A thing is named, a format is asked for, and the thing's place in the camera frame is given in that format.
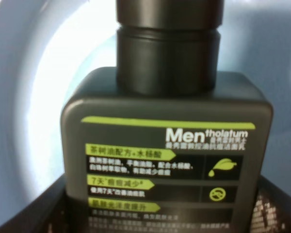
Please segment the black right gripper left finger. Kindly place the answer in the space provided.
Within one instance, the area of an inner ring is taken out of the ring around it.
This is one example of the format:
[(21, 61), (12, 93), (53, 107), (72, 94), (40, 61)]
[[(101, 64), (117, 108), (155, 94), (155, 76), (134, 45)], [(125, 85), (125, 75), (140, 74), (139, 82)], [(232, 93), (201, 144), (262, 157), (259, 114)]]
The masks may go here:
[(58, 178), (44, 193), (12, 219), (0, 233), (66, 233), (65, 177)]

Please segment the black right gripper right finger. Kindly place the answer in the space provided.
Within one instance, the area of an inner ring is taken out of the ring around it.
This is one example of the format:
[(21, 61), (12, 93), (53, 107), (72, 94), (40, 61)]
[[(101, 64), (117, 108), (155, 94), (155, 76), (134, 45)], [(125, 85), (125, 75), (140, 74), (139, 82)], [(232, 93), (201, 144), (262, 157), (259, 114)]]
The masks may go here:
[(250, 233), (291, 233), (291, 197), (260, 176)]

